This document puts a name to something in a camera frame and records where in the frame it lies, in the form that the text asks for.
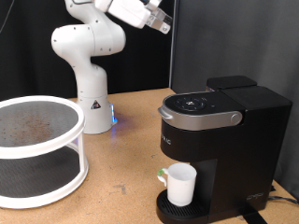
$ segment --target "table surface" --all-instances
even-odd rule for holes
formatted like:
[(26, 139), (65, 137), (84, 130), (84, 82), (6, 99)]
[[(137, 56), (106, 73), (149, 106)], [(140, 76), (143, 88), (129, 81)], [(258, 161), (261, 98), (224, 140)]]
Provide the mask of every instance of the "table surface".
[[(84, 134), (90, 171), (83, 184), (56, 203), (38, 208), (0, 209), (0, 224), (8, 223), (162, 223), (156, 216), (156, 199), (164, 190), (157, 171), (174, 160), (160, 150), (161, 117), (157, 108), (170, 89), (109, 95), (118, 124), (101, 134)], [(270, 193), (292, 198), (274, 181)], [(270, 224), (298, 224), (299, 207), (287, 201), (270, 201), (260, 211)], [(246, 224), (233, 217), (219, 224)]]

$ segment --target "black curtain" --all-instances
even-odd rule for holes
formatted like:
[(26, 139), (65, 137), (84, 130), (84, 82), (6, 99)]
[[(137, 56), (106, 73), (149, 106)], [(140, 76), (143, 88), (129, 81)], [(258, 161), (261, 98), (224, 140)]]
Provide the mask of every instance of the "black curtain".
[[(0, 26), (11, 2), (0, 2)], [(172, 16), (173, 5), (164, 0), (161, 8)], [(148, 26), (140, 30), (108, 16), (126, 33), (122, 52), (92, 58), (107, 72), (108, 93), (168, 87), (171, 32), (164, 35)], [(69, 24), (82, 22), (68, 14), (64, 0), (15, 0), (0, 34), (0, 101), (25, 95), (77, 97), (71, 66), (50, 43), (53, 31)]]
[(299, 199), (299, 2), (176, 1), (172, 89), (204, 91), (210, 77), (242, 75), (293, 101), (275, 174)]

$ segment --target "coffee maker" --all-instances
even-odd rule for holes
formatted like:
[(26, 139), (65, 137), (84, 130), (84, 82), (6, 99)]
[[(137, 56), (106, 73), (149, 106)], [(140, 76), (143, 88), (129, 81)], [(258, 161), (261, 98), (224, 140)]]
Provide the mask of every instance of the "coffee maker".
[(161, 150), (197, 171), (192, 203), (157, 198), (165, 223), (204, 224), (265, 208), (292, 102), (247, 77), (216, 77), (208, 91), (168, 96)]

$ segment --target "warning label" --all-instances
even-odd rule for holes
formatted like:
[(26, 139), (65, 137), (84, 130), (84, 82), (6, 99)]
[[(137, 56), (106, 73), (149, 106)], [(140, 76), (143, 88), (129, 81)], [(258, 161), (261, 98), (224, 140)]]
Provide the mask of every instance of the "warning label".
[(100, 104), (97, 103), (97, 101), (94, 101), (92, 109), (98, 109), (98, 108), (101, 108)]

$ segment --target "cup handle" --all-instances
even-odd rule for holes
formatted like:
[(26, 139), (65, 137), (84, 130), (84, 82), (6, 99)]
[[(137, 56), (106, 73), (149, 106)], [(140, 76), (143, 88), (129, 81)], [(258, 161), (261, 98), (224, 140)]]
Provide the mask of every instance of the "cup handle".
[(162, 177), (162, 174), (168, 175), (168, 170), (166, 168), (162, 168), (157, 172), (157, 177), (161, 182), (164, 182), (164, 185), (167, 186), (167, 182), (164, 177)]

